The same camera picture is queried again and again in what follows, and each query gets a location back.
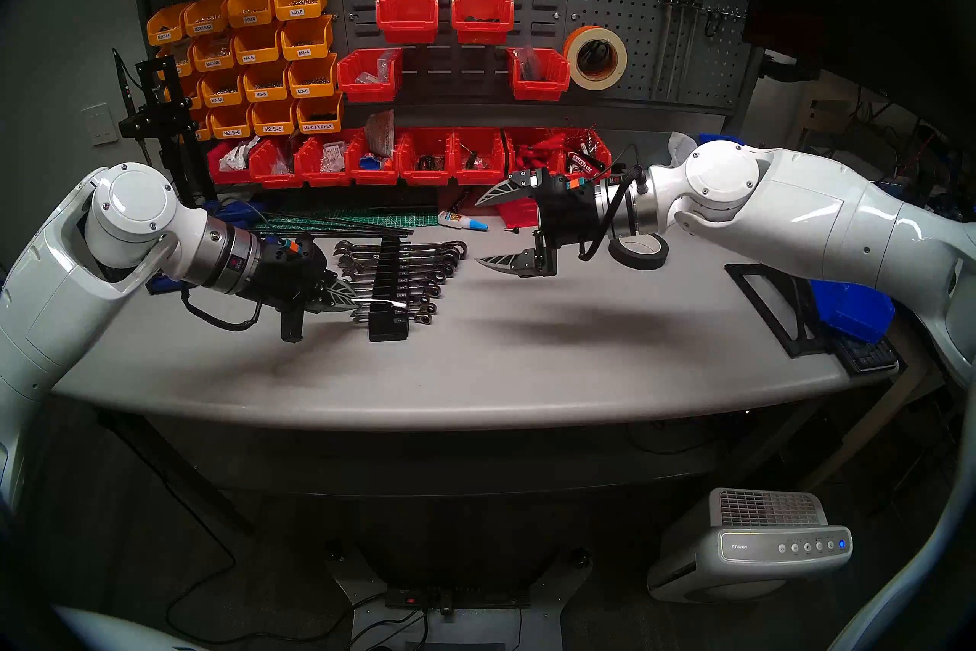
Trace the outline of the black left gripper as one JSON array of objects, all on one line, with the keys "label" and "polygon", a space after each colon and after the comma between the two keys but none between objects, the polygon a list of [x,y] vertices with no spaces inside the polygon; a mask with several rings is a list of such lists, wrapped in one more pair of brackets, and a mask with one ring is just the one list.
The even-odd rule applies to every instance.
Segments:
[{"label": "black left gripper", "polygon": [[260,253],[248,280],[248,299],[274,308],[281,317],[281,339],[303,339],[305,313],[342,314],[359,307],[349,281],[334,276],[310,234],[295,240],[259,237]]}]

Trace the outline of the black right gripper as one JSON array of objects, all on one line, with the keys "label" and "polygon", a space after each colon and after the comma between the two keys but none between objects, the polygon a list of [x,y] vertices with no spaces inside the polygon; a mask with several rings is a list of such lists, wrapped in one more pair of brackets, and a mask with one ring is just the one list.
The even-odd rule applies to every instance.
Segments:
[{"label": "black right gripper", "polygon": [[592,258],[599,245],[601,215],[594,184],[585,177],[571,179],[547,169],[520,170],[491,186],[475,206],[533,197],[539,219],[535,246],[518,253],[478,257],[476,262],[491,271],[527,279],[556,275],[557,250],[565,245],[578,245],[579,257],[585,262]]}]

